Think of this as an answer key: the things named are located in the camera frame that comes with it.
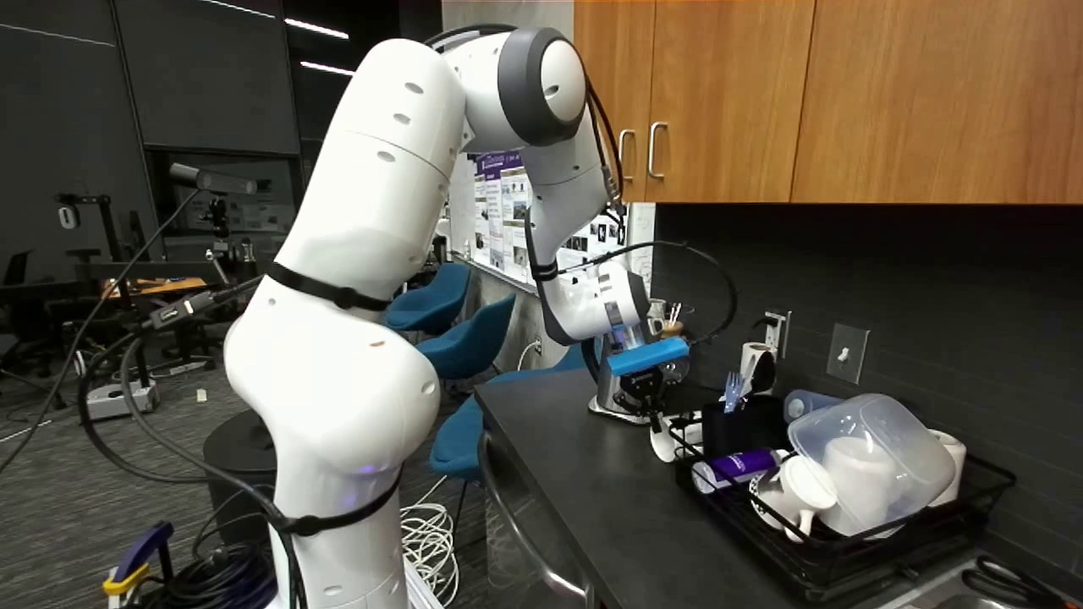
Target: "electrical outlet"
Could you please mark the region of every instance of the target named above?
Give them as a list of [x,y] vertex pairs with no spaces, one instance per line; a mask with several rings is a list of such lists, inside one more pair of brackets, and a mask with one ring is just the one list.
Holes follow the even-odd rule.
[[836,325],[827,352],[827,372],[861,384],[867,365],[868,329]]
[[791,312],[765,312],[765,347],[786,359]]

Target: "wall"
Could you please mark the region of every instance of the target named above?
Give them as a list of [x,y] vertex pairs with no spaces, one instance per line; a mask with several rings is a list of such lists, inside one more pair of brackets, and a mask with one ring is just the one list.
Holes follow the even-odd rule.
[[268,12],[196,0],[116,5],[144,144],[298,155],[289,37],[273,2]]
[[0,259],[29,249],[35,276],[73,276],[67,249],[107,249],[98,211],[62,229],[58,193],[111,193],[117,238],[130,215],[152,225],[137,125],[106,0],[0,5]]
[[[740,312],[698,352],[718,384],[765,306],[791,312],[777,388],[889,393],[1020,472],[990,532],[1083,574],[1083,211],[659,205],[724,259]],[[714,270],[659,253],[656,291],[718,312]],[[831,322],[868,329],[861,384],[827,378]]]

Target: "light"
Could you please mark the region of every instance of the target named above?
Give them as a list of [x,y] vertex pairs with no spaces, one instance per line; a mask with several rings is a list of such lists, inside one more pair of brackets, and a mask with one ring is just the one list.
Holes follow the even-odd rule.
[[273,12],[265,12],[265,11],[254,11],[254,5],[239,5],[239,2],[228,2],[228,0],[204,0],[211,5],[223,5],[223,11],[233,11],[233,12],[246,12],[246,16],[261,16],[261,20],[273,20]]
[[338,65],[317,65],[317,62],[300,62],[303,70],[325,70],[325,73],[342,73],[351,76],[351,70],[338,69]]
[[308,30],[308,35],[322,35],[322,37],[349,41],[349,35],[344,35],[344,30],[322,26],[322,25],[312,25],[312,20],[283,16],[283,25],[289,25],[289,26],[293,26],[293,30]]

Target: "cabinet handle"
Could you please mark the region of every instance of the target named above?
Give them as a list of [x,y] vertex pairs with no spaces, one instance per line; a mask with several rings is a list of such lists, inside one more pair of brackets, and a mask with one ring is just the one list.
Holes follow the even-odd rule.
[[509,502],[505,502],[505,495],[500,495],[500,480],[494,477],[494,462],[489,462],[494,453],[498,453],[494,440],[483,436],[483,440],[481,440],[483,489],[494,497],[494,506],[498,506],[500,517],[509,521],[509,529],[512,529],[512,534],[519,539],[520,550],[537,564],[546,584],[550,584],[550,590],[558,590],[558,593],[569,593],[569,596],[575,596],[575,597],[591,601],[591,590],[575,584],[571,578],[564,578],[563,573],[556,573],[556,567],[546,560],[546,553],[537,550],[537,544],[533,544],[533,540],[520,532],[520,525],[513,521],[513,515],[512,515],[512,506],[509,506]]
[[668,171],[656,168],[656,140],[659,140],[664,132],[669,132],[668,120],[650,120],[647,171],[650,171],[654,178],[668,178]]
[[627,182],[637,182],[637,176],[633,176],[633,166],[630,166],[630,155],[627,155],[627,144],[624,142],[633,142],[637,144],[637,129],[620,129],[617,132],[617,158],[620,158],[620,166],[624,166],[624,178]]

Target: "metal rack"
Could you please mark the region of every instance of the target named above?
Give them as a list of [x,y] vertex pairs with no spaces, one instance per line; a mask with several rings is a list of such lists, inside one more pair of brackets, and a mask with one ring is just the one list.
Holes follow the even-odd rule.
[[1015,472],[1005,468],[968,456],[956,502],[885,521],[857,539],[839,539],[823,525],[817,525],[812,534],[789,529],[801,539],[801,544],[795,544],[753,515],[753,506],[768,515],[775,512],[747,495],[745,484],[732,480],[726,489],[708,497],[698,495],[689,480],[692,460],[698,456],[676,460],[676,484],[709,515],[709,521],[745,540],[747,553],[753,553],[768,574],[775,574],[801,601],[817,606],[857,606],[861,597],[868,597],[897,581],[919,578],[924,567],[946,553],[976,549],[990,506],[1008,486],[1015,486]]

